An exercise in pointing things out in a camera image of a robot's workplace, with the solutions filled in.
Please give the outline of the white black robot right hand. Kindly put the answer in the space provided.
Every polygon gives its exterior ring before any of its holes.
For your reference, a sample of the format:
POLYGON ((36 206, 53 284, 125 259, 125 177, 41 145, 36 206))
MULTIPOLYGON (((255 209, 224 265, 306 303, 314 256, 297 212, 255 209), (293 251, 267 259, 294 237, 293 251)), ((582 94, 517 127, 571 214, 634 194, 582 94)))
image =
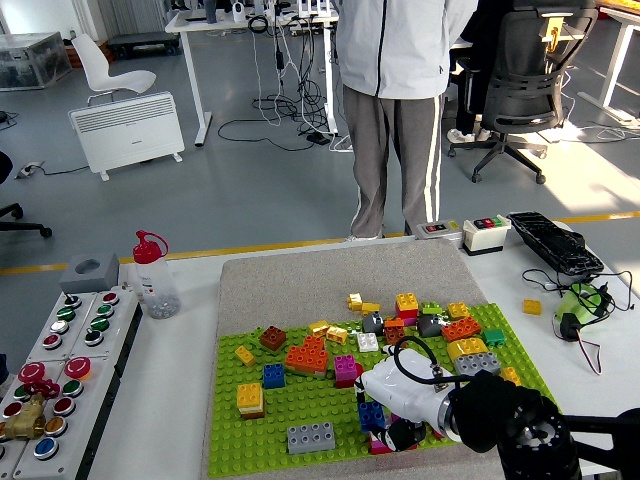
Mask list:
POLYGON ((360 375, 354 384, 356 398, 366 396, 398 418, 388 427, 372 426, 372 434, 393 451, 406 450, 426 437, 426 427, 458 441, 449 396, 452 383, 425 384, 425 379, 449 377, 450 372, 414 349, 389 348, 389 357, 360 375))

